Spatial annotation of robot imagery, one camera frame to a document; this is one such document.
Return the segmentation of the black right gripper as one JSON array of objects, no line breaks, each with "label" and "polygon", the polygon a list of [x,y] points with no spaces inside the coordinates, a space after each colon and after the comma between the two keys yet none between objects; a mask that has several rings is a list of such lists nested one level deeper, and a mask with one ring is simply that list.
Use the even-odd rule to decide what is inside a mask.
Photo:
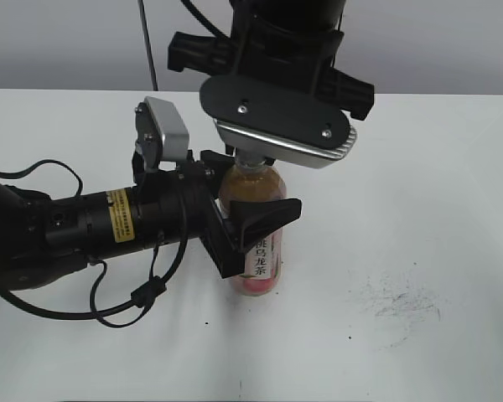
[{"label": "black right gripper", "polygon": [[[230,38],[177,32],[168,46],[167,66],[175,72],[247,77],[310,95],[363,121],[375,103],[375,87],[332,66],[344,36],[335,28],[295,33],[260,18],[246,18]],[[225,144],[225,154],[235,150]],[[267,166],[276,162],[263,159]]]}]

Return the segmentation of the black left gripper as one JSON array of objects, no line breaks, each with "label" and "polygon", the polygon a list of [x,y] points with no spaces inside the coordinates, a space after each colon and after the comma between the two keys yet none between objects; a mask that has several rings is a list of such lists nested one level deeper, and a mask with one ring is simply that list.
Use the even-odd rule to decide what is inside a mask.
[{"label": "black left gripper", "polygon": [[222,278],[244,272],[246,252],[300,218],[298,198],[268,202],[230,202],[230,220],[217,199],[234,157],[211,150],[191,154],[171,171],[149,173],[138,153],[132,157],[134,233],[145,247],[198,238]]}]

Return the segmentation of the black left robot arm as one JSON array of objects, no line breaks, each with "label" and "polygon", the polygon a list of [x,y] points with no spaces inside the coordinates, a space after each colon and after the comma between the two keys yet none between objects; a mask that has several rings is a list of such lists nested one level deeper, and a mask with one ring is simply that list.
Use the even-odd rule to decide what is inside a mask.
[{"label": "black left robot arm", "polygon": [[156,245],[197,238],[222,278],[245,270],[246,254],[300,217],[296,198],[236,202],[227,218],[217,206],[233,161],[212,151],[172,171],[147,172],[133,159],[135,183],[69,198],[16,188],[21,173],[0,172],[0,286],[38,288],[90,263]]}]

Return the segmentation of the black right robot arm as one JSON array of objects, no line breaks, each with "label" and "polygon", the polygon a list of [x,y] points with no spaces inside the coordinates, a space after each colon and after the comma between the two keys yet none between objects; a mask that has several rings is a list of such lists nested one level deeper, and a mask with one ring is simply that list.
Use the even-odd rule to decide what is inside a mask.
[{"label": "black right robot arm", "polygon": [[185,7],[207,34],[176,33],[167,66],[206,75],[200,104],[228,153],[307,168],[348,155],[357,138],[351,122],[368,117],[375,88],[334,67],[343,2],[234,1],[229,33]]}]

